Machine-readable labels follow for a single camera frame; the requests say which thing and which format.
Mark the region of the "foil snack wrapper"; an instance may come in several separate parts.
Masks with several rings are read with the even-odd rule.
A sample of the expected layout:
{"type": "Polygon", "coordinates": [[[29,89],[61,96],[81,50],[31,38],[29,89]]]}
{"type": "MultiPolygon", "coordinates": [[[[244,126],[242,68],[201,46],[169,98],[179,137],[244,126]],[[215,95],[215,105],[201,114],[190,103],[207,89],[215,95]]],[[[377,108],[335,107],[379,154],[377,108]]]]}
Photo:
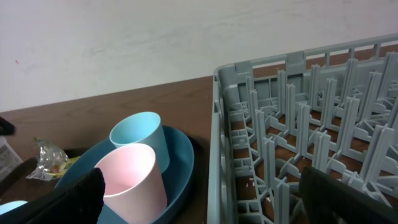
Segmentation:
{"type": "Polygon", "coordinates": [[[26,179],[50,181],[59,179],[79,160],[80,156],[68,157],[66,152],[52,141],[34,138],[35,147],[40,150],[36,168],[26,179]]]}

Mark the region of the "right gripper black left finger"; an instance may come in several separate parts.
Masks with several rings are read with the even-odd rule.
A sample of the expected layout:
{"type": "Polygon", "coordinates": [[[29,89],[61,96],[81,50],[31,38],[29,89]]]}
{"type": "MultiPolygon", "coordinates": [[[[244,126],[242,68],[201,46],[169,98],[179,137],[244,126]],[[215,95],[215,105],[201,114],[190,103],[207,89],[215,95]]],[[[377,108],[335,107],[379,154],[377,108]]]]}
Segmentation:
{"type": "Polygon", "coordinates": [[[1,215],[1,223],[96,223],[104,205],[99,168],[1,215]]]}

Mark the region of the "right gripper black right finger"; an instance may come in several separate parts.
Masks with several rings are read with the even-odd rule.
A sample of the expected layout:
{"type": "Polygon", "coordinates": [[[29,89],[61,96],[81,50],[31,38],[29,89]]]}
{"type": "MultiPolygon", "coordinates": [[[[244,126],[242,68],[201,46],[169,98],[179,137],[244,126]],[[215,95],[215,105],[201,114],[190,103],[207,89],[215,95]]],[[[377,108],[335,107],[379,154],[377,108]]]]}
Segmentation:
{"type": "Polygon", "coordinates": [[[299,181],[309,223],[397,223],[397,211],[313,167],[299,181]]]}

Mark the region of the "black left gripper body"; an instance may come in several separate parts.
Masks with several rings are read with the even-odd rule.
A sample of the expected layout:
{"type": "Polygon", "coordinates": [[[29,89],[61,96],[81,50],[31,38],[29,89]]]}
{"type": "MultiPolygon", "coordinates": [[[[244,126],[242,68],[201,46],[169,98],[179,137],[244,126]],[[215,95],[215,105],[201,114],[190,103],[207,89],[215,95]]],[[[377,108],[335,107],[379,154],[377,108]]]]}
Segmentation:
{"type": "Polygon", "coordinates": [[[9,121],[0,117],[0,136],[11,136],[16,132],[16,127],[9,121]]]}

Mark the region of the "light blue bowl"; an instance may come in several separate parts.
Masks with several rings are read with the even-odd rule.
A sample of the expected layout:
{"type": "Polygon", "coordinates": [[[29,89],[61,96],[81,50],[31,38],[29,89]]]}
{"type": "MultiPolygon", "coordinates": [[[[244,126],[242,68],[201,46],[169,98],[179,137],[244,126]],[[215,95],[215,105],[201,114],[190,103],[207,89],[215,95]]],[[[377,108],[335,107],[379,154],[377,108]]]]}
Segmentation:
{"type": "Polygon", "coordinates": [[[18,208],[26,203],[27,203],[27,201],[24,201],[24,200],[16,200],[13,202],[5,203],[0,206],[0,215],[7,213],[15,208],[18,208]]]}

